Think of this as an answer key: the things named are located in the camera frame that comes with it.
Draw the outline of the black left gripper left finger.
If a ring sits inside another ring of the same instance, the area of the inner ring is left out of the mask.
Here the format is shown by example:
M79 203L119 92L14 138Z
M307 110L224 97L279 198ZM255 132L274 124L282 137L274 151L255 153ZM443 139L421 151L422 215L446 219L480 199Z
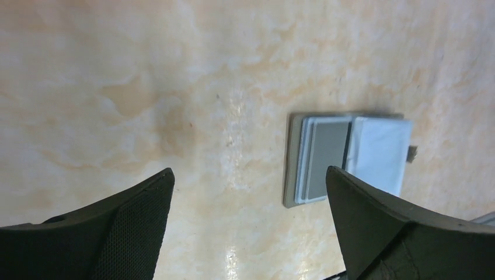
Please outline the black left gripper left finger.
M1 228L2 279L152 279L175 184L167 168L42 223Z

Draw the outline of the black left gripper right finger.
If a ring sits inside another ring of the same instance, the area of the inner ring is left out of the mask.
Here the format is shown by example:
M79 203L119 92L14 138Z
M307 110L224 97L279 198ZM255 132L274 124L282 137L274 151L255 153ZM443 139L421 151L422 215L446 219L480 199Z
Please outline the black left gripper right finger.
M494 278L494 227L412 204L336 166L326 188L349 279Z

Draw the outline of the grey leather card holder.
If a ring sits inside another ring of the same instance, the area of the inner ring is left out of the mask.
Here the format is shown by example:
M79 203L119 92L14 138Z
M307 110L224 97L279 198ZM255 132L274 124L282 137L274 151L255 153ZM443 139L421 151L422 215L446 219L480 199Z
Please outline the grey leather card holder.
M319 122L350 123L344 162L339 168L386 193L400 195L406 164L416 155L417 148L410 143L413 121L396 113L297 112L290 114L287 127L283 193L286 208L327 198L310 201L306 197L313 125Z

